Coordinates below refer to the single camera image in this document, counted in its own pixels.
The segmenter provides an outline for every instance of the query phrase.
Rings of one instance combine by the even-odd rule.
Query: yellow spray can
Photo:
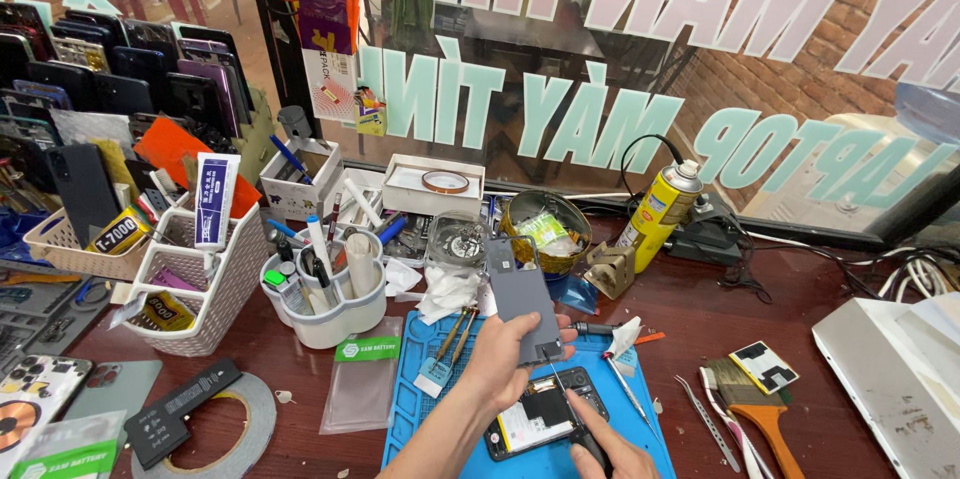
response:
[[[704,189],[697,178],[697,167],[691,160],[679,166],[666,166],[643,196],[643,202],[616,242],[617,246],[636,249],[633,272],[640,273],[647,268]]]

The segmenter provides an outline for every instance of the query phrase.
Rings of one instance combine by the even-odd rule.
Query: green label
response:
[[[117,440],[109,439],[33,460],[20,461],[12,479],[72,479],[114,468]]]
[[[400,337],[352,338],[340,342],[334,361],[375,361],[401,355]]]

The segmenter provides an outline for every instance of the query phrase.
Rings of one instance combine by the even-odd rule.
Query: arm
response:
[[[540,315],[522,315],[504,323],[496,315],[484,321],[466,369],[440,400],[416,433],[379,477],[444,479],[456,477],[487,426],[521,397],[533,368],[517,368],[521,338],[540,323]],[[557,316],[560,327],[570,325]],[[572,329],[560,331],[564,342],[576,338]],[[569,359],[573,346],[565,347]]]

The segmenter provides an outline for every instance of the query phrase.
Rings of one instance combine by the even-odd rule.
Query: double-sided tape roll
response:
[[[246,406],[246,427],[232,449],[220,459],[197,469],[176,467],[170,458],[150,469],[143,469],[137,454],[130,455],[134,479],[222,479],[243,477],[267,450],[277,423],[277,404],[270,387],[257,376],[244,372],[240,379],[213,398],[236,398]]]

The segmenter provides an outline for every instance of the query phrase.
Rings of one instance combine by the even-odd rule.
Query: orange brush handle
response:
[[[770,448],[776,455],[776,461],[780,464],[780,471],[783,472],[785,479],[804,479],[804,473],[800,471],[797,460],[790,453],[790,448],[786,446],[784,436],[781,435],[778,420],[781,413],[786,411],[786,406],[750,406],[744,404],[731,404],[731,411],[740,413],[750,419],[753,424],[763,432]]]

